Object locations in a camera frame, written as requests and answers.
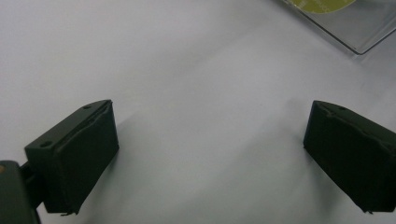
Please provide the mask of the pale grey table mat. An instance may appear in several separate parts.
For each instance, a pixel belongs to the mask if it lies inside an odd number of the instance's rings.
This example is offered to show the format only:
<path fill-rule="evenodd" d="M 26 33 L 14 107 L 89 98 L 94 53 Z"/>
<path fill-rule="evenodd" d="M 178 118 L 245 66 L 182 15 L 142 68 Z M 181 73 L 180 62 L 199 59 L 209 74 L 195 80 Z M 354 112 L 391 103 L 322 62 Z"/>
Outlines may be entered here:
<path fill-rule="evenodd" d="M 396 224 L 303 146 L 316 100 L 396 132 L 396 34 L 358 56 L 280 0 L 0 0 L 0 160 L 102 99 L 120 151 L 43 224 Z"/>

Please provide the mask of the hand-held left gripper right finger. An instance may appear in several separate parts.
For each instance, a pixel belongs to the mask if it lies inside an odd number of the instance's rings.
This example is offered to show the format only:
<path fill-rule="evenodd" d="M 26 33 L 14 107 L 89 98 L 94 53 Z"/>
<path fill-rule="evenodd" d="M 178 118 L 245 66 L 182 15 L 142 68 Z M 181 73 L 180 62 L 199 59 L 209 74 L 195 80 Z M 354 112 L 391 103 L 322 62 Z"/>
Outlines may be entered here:
<path fill-rule="evenodd" d="M 396 210 L 396 133 L 343 106 L 315 101 L 304 148 L 363 212 Z"/>

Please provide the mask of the pile of green lime slices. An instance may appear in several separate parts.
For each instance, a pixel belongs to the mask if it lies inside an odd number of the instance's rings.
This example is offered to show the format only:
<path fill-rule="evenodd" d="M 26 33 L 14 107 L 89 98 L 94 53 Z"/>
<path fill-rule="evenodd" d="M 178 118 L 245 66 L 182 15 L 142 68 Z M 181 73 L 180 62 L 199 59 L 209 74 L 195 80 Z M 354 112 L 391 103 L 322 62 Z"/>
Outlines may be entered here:
<path fill-rule="evenodd" d="M 356 0 L 287 0 L 303 12 L 327 14 L 350 6 Z"/>

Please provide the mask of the clear plastic box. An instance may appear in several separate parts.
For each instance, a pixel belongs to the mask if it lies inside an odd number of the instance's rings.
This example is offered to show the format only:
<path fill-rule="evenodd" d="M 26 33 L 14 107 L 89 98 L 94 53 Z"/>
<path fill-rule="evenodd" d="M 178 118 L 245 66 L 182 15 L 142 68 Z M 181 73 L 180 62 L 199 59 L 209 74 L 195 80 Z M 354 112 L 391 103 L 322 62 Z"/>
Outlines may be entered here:
<path fill-rule="evenodd" d="M 396 32 L 396 0 L 356 0 L 327 14 L 303 12 L 287 0 L 282 1 L 358 55 Z"/>

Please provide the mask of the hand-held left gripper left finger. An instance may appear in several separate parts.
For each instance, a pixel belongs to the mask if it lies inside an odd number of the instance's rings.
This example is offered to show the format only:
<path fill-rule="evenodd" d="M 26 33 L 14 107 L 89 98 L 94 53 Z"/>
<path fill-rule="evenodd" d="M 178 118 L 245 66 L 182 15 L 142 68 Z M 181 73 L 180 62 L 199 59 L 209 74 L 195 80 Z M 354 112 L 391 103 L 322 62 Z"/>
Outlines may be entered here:
<path fill-rule="evenodd" d="M 50 213 L 76 214 L 119 150 L 112 102 L 76 110 L 25 148 Z"/>

